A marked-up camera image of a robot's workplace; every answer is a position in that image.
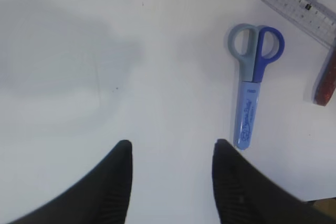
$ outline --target white surface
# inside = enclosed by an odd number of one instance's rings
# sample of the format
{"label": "white surface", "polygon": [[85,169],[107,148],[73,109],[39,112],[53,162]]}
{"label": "white surface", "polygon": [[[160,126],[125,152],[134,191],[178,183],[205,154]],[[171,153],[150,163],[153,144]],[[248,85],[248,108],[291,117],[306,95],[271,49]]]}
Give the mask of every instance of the white surface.
{"label": "white surface", "polygon": [[[336,10],[335,0],[323,0]],[[127,223],[219,223],[211,162],[232,141],[239,23],[281,30],[244,156],[303,200],[336,196],[336,100],[311,94],[328,51],[260,0],[0,0],[0,223],[133,142]]]}

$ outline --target clear plastic ruler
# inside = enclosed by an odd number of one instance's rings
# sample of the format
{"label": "clear plastic ruler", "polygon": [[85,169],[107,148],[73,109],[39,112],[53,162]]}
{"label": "clear plastic ruler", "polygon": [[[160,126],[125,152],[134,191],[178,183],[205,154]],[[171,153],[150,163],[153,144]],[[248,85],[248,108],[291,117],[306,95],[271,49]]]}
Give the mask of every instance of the clear plastic ruler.
{"label": "clear plastic ruler", "polygon": [[317,0],[262,0],[326,47],[336,45],[336,14]]}

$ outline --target scissor handle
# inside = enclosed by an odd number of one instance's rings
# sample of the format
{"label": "scissor handle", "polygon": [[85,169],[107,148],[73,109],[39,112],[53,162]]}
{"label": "scissor handle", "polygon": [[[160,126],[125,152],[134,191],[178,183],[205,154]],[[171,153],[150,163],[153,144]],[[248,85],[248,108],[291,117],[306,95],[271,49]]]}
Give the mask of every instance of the scissor handle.
{"label": "scissor handle", "polygon": [[[241,31],[249,30],[250,37],[247,51],[244,55],[238,53],[235,41]],[[249,24],[240,24],[233,28],[228,36],[228,49],[230,53],[240,62],[240,74],[242,81],[252,82],[258,46],[259,28]]]}
{"label": "scissor handle", "polygon": [[[262,53],[262,46],[264,44],[264,37],[265,33],[270,32],[279,41],[279,50],[278,52],[271,58],[265,58],[266,56],[263,56]],[[273,27],[264,27],[259,32],[259,38],[258,38],[258,46],[257,46],[257,53],[256,53],[256,63],[254,68],[254,76],[253,76],[253,82],[259,83],[262,82],[262,78],[264,77],[265,69],[268,64],[271,64],[275,61],[277,61],[283,54],[283,51],[285,49],[285,40],[283,35],[280,31]]]}

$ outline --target red object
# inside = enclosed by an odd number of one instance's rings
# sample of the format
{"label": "red object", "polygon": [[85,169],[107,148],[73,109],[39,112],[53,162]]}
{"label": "red object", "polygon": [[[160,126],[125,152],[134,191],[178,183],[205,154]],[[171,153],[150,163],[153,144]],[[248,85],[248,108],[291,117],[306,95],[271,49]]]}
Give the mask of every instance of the red object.
{"label": "red object", "polygon": [[327,68],[315,93],[318,105],[326,106],[334,94],[336,85],[336,50],[332,53]]}

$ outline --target blue scissors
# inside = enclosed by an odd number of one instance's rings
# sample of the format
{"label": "blue scissors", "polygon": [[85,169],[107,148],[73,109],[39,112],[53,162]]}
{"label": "blue scissors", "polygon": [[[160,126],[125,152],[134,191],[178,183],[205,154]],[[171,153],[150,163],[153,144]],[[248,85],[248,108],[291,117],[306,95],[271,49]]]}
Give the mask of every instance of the blue scissors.
{"label": "blue scissors", "polygon": [[[244,55],[237,52],[235,40],[237,35],[249,30],[248,49]],[[279,41],[278,52],[271,55],[262,55],[265,33],[270,32]],[[259,91],[267,65],[278,60],[285,49],[285,40],[281,32],[272,27],[256,27],[249,24],[236,26],[229,34],[228,49],[240,63],[240,93],[238,95],[237,114],[234,134],[234,144],[240,150],[250,146],[255,113],[258,104]]]}

